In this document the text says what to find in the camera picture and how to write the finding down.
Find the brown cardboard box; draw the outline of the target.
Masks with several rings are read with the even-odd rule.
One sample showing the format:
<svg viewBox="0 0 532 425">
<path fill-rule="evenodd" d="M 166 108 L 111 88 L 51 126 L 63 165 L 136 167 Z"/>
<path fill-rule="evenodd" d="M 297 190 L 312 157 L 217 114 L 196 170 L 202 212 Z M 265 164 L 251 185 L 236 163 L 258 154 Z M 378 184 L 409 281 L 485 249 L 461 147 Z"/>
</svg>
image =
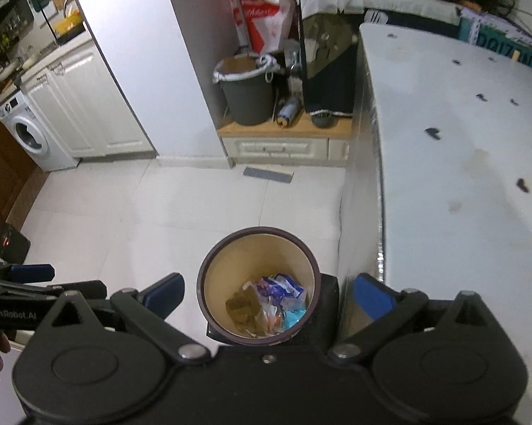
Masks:
<svg viewBox="0 0 532 425">
<path fill-rule="evenodd" d="M 226 301 L 226 309 L 235 324 L 255 324 L 261 311 L 261 303 L 254 284 L 246 283 L 240 288 Z"/>
</svg>

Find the blue plastic wrapper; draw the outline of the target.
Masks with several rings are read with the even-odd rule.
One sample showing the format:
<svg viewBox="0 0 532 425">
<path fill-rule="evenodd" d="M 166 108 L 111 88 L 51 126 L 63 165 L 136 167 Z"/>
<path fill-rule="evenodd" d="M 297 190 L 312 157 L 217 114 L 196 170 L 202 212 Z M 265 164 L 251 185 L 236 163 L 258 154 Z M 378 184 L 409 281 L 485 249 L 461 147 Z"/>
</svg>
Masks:
<svg viewBox="0 0 532 425">
<path fill-rule="evenodd" d="M 255 283 L 255 287 L 262 296 L 271 298 L 275 304 L 281 304 L 285 299 L 305 302 L 305 288 L 284 273 L 263 276 Z"/>
</svg>

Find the blue white snack wrapper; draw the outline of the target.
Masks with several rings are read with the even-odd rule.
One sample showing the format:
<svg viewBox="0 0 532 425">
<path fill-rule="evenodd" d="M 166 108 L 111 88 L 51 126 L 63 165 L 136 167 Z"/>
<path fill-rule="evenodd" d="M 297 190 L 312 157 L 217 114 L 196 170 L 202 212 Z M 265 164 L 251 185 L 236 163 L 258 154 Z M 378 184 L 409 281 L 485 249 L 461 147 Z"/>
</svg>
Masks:
<svg viewBox="0 0 532 425">
<path fill-rule="evenodd" d="M 304 306 L 287 307 L 282 306 L 282 324 L 283 330 L 289 330 L 296 325 L 300 319 L 305 315 L 306 308 Z"/>
</svg>

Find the round brown trash bin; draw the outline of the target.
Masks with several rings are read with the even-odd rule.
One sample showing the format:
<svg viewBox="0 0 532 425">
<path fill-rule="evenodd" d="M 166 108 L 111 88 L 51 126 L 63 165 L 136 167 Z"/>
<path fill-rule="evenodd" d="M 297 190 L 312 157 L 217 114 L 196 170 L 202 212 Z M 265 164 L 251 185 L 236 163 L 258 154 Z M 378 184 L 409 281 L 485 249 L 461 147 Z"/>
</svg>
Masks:
<svg viewBox="0 0 532 425">
<path fill-rule="evenodd" d="M 259 294 L 261 311 L 256 323 L 235 324 L 226 301 L 246 283 L 255 286 L 261 277 L 278 273 L 290 275 L 305 288 L 305 302 L 285 299 L 275 304 Z M 228 344 L 274 345 L 295 337 L 306 325 L 318 303 L 321 285 L 318 263 L 303 241 L 278 228 L 249 227 L 228 235 L 204 258 L 197 297 L 208 326 Z M 283 330 L 282 306 L 304 306 L 306 313 L 292 328 Z"/>
</svg>

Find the black device with red light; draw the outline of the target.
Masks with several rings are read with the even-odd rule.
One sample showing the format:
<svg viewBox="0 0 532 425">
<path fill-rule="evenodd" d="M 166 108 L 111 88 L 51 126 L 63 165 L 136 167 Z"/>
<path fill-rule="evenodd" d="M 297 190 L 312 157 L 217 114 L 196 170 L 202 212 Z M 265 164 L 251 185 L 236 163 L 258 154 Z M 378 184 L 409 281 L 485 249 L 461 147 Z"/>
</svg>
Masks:
<svg viewBox="0 0 532 425">
<path fill-rule="evenodd" d="M 9 223 L 0 228 L 0 258 L 7 263 L 22 265 L 30 250 L 31 241 Z"/>
</svg>

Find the grey floor mat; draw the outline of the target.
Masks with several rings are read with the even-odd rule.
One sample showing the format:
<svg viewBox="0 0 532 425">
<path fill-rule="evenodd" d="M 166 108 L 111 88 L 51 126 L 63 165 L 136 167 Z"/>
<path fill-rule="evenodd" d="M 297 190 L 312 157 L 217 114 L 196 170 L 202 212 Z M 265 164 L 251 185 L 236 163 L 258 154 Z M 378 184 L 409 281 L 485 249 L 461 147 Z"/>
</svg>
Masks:
<svg viewBox="0 0 532 425">
<path fill-rule="evenodd" d="M 287 173 L 255 166 L 247 166 L 243 170 L 243 175 L 245 177 L 252 177 L 253 179 L 269 180 L 286 184 L 291 183 L 294 177 L 293 172 Z"/>
</svg>

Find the white washing machine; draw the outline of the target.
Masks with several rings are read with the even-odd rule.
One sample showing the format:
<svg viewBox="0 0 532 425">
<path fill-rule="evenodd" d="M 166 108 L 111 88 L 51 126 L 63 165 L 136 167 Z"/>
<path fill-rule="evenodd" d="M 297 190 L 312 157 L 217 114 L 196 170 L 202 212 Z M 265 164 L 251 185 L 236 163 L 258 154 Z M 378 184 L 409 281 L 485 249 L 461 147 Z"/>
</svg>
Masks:
<svg viewBox="0 0 532 425">
<path fill-rule="evenodd" d="M 79 166 L 80 160 L 71 156 L 46 122 L 34 113 L 21 91 L 0 104 L 0 121 L 42 171 L 52 173 Z"/>
</svg>

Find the white low drawer cabinet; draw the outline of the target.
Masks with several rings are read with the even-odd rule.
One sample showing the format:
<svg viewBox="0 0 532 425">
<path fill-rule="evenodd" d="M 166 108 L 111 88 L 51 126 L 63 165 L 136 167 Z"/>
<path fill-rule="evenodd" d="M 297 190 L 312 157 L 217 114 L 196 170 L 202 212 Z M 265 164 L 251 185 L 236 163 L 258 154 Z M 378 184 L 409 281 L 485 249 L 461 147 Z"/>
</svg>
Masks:
<svg viewBox="0 0 532 425">
<path fill-rule="evenodd" d="M 275 121 L 242 126 L 235 121 L 220 127 L 227 156 L 237 164 L 344 167 L 352 133 L 350 118 L 337 118 L 331 127 L 316 127 L 306 112 L 288 127 Z"/>
</svg>

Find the small black bowl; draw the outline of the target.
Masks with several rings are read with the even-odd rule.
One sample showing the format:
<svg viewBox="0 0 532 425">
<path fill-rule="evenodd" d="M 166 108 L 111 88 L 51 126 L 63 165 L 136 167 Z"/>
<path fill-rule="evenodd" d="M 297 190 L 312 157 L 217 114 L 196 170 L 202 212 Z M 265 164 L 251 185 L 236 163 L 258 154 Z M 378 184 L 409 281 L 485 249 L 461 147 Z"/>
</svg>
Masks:
<svg viewBox="0 0 532 425">
<path fill-rule="evenodd" d="M 312 124 L 318 129 L 329 129 L 335 125 L 336 118 L 329 112 L 319 112 L 311 115 Z"/>
</svg>

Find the white kitchen cabinet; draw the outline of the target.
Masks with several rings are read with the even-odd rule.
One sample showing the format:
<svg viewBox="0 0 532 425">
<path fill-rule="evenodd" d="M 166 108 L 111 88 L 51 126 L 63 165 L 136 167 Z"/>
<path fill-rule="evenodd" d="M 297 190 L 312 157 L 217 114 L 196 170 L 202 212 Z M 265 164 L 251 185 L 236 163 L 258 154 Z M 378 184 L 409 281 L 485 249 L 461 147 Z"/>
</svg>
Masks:
<svg viewBox="0 0 532 425">
<path fill-rule="evenodd" d="M 154 150 L 91 40 L 34 65 L 22 90 L 73 157 Z"/>
</svg>

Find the blue white spray can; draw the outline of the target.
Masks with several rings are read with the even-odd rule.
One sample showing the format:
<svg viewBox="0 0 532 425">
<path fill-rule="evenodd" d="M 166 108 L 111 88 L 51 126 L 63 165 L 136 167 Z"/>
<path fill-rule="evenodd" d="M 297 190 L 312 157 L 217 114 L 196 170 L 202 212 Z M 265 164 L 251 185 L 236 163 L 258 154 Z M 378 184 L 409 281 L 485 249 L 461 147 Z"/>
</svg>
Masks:
<svg viewBox="0 0 532 425">
<path fill-rule="evenodd" d="M 277 125 L 281 128 L 289 127 L 300 111 L 300 101 L 296 97 L 290 97 L 278 112 L 276 117 Z"/>
</svg>

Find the dark grey plastic bucket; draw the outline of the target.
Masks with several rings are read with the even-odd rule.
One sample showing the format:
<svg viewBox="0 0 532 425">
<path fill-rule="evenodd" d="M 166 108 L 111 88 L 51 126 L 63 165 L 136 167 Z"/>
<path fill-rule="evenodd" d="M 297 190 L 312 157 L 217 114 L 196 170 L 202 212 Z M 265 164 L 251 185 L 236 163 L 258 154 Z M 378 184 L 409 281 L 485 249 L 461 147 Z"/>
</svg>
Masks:
<svg viewBox="0 0 532 425">
<path fill-rule="evenodd" d="M 242 54 L 218 62 L 212 81 L 220 85 L 235 123 L 251 127 L 271 118 L 275 104 L 272 81 L 280 70 L 269 54 Z"/>
</svg>

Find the red white plastic bag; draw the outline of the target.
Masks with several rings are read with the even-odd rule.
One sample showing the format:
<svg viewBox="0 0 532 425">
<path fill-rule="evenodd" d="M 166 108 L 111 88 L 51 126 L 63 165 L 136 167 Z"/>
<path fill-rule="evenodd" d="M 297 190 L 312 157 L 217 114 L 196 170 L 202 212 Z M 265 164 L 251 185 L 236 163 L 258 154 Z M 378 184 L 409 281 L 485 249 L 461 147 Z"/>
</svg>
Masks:
<svg viewBox="0 0 532 425">
<path fill-rule="evenodd" d="M 295 0 L 230 0 L 235 27 L 243 45 L 254 53 L 271 54 L 288 39 Z"/>
</svg>

